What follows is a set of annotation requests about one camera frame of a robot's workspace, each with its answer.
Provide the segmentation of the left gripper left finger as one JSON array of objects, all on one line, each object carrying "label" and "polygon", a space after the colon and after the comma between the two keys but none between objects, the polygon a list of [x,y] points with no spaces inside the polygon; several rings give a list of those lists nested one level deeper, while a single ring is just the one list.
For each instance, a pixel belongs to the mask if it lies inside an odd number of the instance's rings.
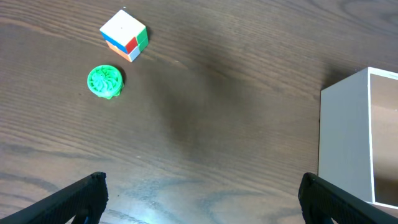
[{"label": "left gripper left finger", "polygon": [[94,172],[58,192],[1,219],[1,224],[98,224],[108,202],[106,174]]}]

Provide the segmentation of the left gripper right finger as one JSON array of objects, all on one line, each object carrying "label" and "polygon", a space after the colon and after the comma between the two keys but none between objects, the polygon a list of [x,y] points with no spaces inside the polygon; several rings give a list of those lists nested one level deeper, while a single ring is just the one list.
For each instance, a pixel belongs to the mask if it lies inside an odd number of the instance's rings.
[{"label": "left gripper right finger", "polygon": [[302,177],[298,199],[306,224],[397,224],[396,217],[310,172]]}]

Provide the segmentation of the green round ridged disc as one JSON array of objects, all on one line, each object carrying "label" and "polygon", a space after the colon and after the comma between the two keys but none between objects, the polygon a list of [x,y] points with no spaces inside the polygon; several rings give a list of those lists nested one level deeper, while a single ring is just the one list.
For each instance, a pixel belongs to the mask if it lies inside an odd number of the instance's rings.
[{"label": "green round ridged disc", "polygon": [[110,100],[124,88],[122,73],[112,65],[99,65],[87,77],[89,90],[100,98]]}]

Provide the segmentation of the multicolour puzzle cube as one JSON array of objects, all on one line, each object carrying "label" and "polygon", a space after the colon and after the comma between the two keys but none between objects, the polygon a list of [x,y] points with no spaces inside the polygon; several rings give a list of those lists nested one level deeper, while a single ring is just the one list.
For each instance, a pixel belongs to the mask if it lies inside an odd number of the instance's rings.
[{"label": "multicolour puzzle cube", "polygon": [[133,62],[149,44],[147,27],[122,9],[99,31],[108,47],[129,62]]}]

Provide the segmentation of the white cardboard box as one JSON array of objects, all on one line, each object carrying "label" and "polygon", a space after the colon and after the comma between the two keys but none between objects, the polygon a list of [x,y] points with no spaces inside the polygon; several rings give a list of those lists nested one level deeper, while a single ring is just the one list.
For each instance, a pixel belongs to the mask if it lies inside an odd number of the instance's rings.
[{"label": "white cardboard box", "polygon": [[365,68],[322,90],[318,175],[397,208],[397,74]]}]

